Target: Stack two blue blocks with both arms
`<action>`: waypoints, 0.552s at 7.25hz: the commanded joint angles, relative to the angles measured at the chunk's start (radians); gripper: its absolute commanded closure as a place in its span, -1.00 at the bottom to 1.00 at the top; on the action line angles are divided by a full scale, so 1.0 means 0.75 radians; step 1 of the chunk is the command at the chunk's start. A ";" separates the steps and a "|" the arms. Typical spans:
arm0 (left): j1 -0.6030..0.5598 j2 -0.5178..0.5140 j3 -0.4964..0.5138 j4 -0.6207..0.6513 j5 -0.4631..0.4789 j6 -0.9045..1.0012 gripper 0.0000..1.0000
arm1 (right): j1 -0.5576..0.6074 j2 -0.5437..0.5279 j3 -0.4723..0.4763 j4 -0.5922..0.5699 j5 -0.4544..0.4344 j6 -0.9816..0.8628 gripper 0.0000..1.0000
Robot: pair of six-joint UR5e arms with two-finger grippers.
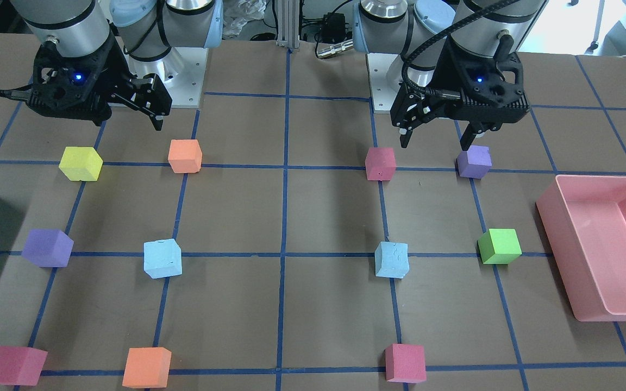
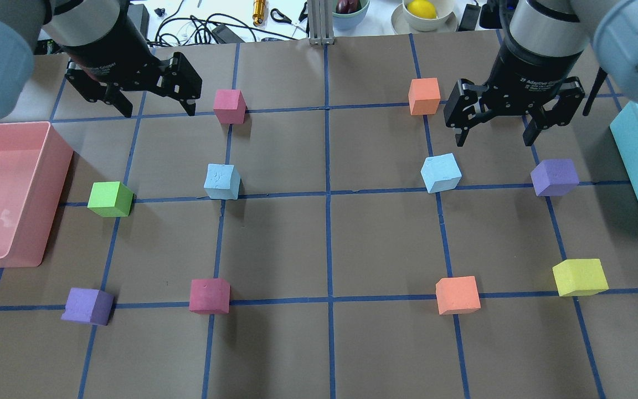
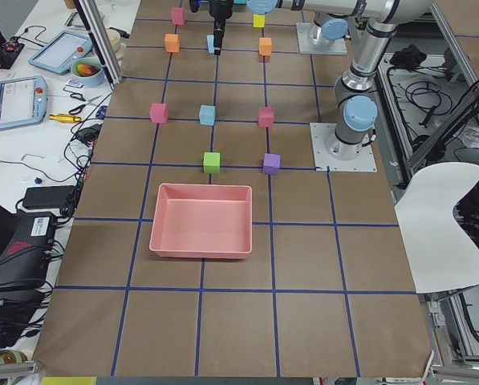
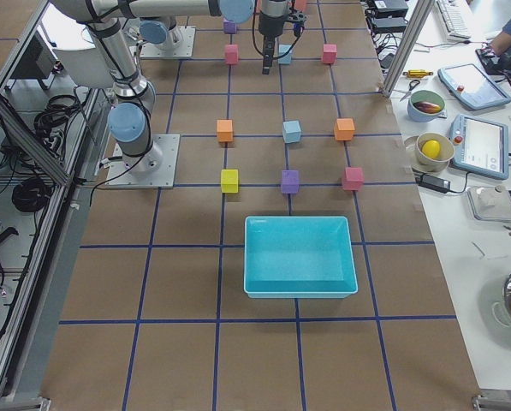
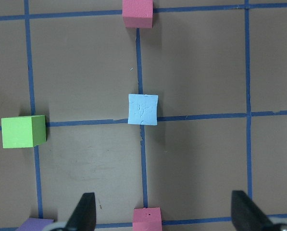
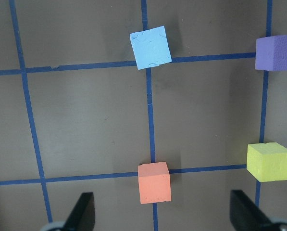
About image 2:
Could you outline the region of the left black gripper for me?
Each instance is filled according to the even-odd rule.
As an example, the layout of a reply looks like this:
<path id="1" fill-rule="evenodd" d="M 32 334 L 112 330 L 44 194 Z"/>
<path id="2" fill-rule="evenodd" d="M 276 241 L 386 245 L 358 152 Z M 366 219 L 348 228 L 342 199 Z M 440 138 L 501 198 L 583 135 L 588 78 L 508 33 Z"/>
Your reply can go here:
<path id="1" fill-rule="evenodd" d="M 192 63 L 180 52 L 169 60 L 152 55 L 126 11 L 101 38 L 64 50 L 71 59 L 66 81 L 88 102 L 102 101 L 131 118 L 133 106 L 122 91 L 150 91 L 174 93 L 188 116 L 197 111 L 203 79 Z"/>

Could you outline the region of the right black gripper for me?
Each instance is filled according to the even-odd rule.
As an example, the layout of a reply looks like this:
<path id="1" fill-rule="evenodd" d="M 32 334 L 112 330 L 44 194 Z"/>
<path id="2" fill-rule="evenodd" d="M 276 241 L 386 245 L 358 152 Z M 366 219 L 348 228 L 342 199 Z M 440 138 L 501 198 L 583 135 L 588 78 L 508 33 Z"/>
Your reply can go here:
<path id="1" fill-rule="evenodd" d="M 496 116 L 532 111 L 522 134 L 525 146 L 532 146 L 542 131 L 569 124 L 585 97 L 580 79 L 569 78 L 579 57 L 545 57 L 516 42 L 503 42 L 484 85 L 468 79 L 454 84 L 444 117 L 445 125 L 456 130 L 456 145 L 463 147 L 471 128 Z M 551 109 L 542 107 L 555 96 Z"/>

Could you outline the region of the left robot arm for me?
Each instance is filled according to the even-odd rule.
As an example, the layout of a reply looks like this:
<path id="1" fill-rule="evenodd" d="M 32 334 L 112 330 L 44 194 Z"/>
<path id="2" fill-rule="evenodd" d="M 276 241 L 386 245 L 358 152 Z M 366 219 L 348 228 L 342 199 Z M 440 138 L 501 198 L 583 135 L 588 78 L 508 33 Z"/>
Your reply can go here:
<path id="1" fill-rule="evenodd" d="M 180 52 L 169 60 L 152 55 L 127 10 L 122 1 L 0 1 L 0 119 L 13 111 L 32 75 L 41 31 L 69 56 L 64 76 L 86 101 L 129 118 L 126 93 L 148 91 L 194 116 L 202 78 Z"/>

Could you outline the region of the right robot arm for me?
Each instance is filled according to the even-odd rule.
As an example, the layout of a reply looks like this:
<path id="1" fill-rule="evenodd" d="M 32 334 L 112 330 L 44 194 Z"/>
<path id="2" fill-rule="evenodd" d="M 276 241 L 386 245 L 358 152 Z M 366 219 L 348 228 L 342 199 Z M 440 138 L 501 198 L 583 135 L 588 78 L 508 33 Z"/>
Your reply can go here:
<path id="1" fill-rule="evenodd" d="M 531 146 L 569 124 L 583 100 L 587 115 L 608 76 L 638 102 L 638 1 L 489 1 L 482 17 L 503 43 L 485 83 L 459 79 L 446 102 L 459 147 L 478 124 L 525 115 Z"/>

